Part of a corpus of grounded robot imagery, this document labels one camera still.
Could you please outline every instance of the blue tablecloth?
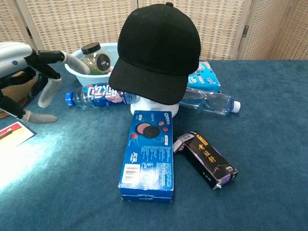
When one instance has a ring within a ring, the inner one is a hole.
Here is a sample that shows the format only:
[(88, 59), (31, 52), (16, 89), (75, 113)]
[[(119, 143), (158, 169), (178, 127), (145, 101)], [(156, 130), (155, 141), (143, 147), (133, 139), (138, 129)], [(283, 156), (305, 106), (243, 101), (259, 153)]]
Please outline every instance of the blue tablecloth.
[(122, 201), (129, 105), (67, 106), (64, 94), (80, 84), (56, 64), (63, 84), (51, 105), (39, 108), (36, 98), (26, 108), (58, 122), (27, 124), (37, 135), (1, 150), (0, 230), (308, 230), (308, 61), (210, 64), (240, 112), (180, 108), (173, 134), (201, 132), (239, 171), (233, 182), (214, 191), (176, 154), (173, 203)]

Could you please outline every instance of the white bottle cap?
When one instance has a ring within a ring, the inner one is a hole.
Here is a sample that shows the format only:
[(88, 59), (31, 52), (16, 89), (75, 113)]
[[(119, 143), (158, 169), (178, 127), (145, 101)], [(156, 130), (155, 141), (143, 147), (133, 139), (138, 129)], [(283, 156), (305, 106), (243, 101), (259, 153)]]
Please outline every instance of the white bottle cap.
[(234, 101), (234, 106), (231, 112), (238, 113), (241, 108), (241, 103), (238, 101)]

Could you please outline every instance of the metal hinge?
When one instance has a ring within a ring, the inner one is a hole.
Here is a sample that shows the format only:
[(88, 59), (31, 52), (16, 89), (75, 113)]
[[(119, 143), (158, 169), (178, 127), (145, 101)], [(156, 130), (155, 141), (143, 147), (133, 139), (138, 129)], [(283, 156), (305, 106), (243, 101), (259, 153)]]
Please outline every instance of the metal hinge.
[(27, 26), (26, 26), (26, 30), (28, 32), (29, 37), (32, 38), (31, 32), (30, 32), (30, 30), (29, 30), (29, 28)]
[(244, 30), (243, 30), (242, 37), (245, 38), (245, 37), (247, 36), (248, 29), (249, 29), (249, 26), (245, 25), (245, 26), (244, 26)]

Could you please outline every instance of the glass jar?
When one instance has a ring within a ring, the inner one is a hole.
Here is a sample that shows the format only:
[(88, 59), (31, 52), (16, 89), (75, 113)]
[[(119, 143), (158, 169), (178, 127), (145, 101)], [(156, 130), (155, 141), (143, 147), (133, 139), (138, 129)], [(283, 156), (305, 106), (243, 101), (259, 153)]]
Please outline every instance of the glass jar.
[(84, 54), (82, 61), (90, 68), (89, 75), (103, 75), (110, 71), (110, 57), (100, 49), (101, 46), (98, 42), (90, 43), (81, 48)]

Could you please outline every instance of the robotic hand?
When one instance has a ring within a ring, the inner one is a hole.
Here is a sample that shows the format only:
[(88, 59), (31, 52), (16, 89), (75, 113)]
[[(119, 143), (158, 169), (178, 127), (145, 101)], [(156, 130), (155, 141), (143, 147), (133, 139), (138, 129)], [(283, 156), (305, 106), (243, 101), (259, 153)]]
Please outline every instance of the robotic hand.
[[(68, 64), (73, 70), (88, 74), (90, 69), (82, 61), (64, 51), (35, 51), (29, 45), (22, 42), (0, 42), (0, 89), (24, 84), (36, 76), (37, 82), (31, 89), (30, 97), (35, 97), (41, 90), (38, 99), (40, 107), (47, 107), (54, 98), (61, 85), (60, 74), (48, 64), (61, 61)], [(12, 77), (19, 71), (23, 73)], [(11, 98), (4, 96), (0, 91), (0, 109), (24, 122), (34, 124), (47, 124), (57, 121), (57, 117), (50, 114), (34, 114), (24, 110)]]

